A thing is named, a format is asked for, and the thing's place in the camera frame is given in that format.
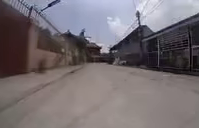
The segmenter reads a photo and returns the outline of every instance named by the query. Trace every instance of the railing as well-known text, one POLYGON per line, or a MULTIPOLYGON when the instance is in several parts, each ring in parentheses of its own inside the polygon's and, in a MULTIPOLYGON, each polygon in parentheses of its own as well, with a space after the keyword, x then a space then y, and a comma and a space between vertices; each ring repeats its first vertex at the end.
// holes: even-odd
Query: railing
POLYGON ((50 31, 51 35, 61 34, 61 32, 34 6, 30 6, 24 0, 3 0, 3 2, 16 9, 24 16, 32 19, 34 23, 43 30, 50 31))

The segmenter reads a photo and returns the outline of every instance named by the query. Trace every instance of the concrete road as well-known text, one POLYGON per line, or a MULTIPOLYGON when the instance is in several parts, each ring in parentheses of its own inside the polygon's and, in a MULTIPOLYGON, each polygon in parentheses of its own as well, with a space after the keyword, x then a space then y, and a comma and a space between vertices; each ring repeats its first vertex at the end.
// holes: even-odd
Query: concrete road
POLYGON ((199 77, 88 64, 1 112, 0 128, 199 128, 199 77))

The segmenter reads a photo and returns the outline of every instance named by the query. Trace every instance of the building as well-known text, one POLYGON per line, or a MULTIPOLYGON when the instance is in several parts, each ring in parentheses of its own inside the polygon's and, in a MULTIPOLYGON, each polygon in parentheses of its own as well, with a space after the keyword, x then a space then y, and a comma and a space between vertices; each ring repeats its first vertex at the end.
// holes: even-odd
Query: building
POLYGON ((199 71, 199 13, 143 39, 148 67, 199 71))
MULTIPOLYGON (((142 25, 142 37, 149 36, 153 31, 146 25, 142 25)), ((128 65, 137 65, 140 62, 140 37, 139 27, 132 31, 127 37, 114 45, 110 52, 116 58, 116 62, 125 61, 128 65)))
POLYGON ((87 51, 89 53, 88 62, 100 62, 101 61, 101 47, 96 43, 88 43, 87 51))

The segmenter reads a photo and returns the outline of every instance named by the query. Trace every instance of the sky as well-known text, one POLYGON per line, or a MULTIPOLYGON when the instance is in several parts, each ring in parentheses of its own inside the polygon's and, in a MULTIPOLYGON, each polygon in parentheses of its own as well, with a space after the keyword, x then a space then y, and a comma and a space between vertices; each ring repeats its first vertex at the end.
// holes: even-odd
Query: sky
MULTIPOLYGON (((53 0, 26 1, 43 8, 53 0)), ((128 28, 136 20, 136 10, 144 10, 142 17, 146 17, 142 24, 154 32, 199 12, 199 0, 163 0, 151 13, 159 1, 162 0, 149 0, 148 3, 147 0, 61 0, 44 13, 61 32, 69 29, 79 34, 85 28, 86 36, 102 46, 102 52, 107 52, 127 30, 131 32, 133 28, 128 28)))

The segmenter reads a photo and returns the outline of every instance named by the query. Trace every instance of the white cloud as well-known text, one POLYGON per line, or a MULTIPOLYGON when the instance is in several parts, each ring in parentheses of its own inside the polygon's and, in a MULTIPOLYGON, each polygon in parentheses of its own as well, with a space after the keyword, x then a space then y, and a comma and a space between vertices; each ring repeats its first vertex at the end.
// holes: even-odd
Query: white cloud
POLYGON ((123 37, 123 34, 128 28, 127 25, 121 22, 119 17, 115 17, 115 18, 107 17, 107 24, 111 32, 115 34, 115 36, 117 36, 117 38, 119 39, 123 37))

